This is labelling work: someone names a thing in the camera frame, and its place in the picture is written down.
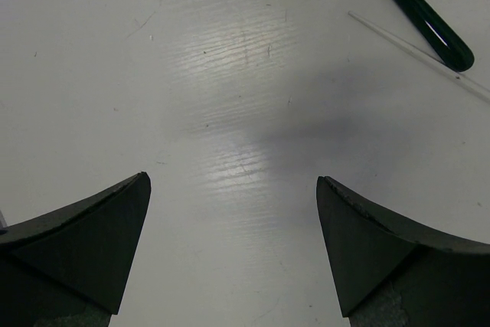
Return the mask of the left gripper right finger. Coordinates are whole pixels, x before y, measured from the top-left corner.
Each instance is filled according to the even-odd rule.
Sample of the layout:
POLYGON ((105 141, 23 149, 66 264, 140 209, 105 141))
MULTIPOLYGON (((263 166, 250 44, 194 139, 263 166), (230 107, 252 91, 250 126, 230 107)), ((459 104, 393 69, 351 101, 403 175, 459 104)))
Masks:
POLYGON ((487 326, 489 245, 420 224, 330 177, 318 216, 352 326, 487 326))

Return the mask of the gold fork green handle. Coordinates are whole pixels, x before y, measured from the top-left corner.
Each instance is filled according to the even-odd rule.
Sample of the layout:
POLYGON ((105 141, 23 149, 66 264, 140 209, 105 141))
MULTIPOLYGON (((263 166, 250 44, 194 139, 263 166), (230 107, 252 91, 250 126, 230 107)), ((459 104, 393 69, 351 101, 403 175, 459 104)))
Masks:
POLYGON ((449 69, 464 72, 473 66, 472 50, 426 0, 393 1, 449 69))

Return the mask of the white chopstick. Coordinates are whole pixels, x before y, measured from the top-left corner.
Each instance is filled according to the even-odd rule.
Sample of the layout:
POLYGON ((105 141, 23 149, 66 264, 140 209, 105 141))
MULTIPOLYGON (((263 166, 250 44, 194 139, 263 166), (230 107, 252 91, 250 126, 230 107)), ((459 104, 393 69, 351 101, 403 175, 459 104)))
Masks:
POLYGON ((364 25, 366 28, 371 29, 374 33, 378 34, 386 41, 401 49, 406 54, 410 55, 412 58, 418 60, 430 69, 436 71, 438 74, 446 77, 451 82, 463 88, 466 92, 472 94, 473 96, 477 97, 478 99, 489 105, 489 88, 482 86, 480 83, 472 80, 463 73, 455 72, 449 69, 440 60, 437 60, 436 58, 428 55, 428 53, 420 50, 415 45, 385 30, 384 28, 376 25, 372 21, 367 20, 357 13, 349 11, 348 15, 364 25))

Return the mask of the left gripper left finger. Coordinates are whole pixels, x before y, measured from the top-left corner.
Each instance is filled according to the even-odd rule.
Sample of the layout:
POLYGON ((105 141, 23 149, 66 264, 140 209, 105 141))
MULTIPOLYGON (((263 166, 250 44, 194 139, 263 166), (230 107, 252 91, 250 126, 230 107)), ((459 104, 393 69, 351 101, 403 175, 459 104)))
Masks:
POLYGON ((1 226, 3 326, 108 326, 151 196, 140 172, 93 196, 1 226))

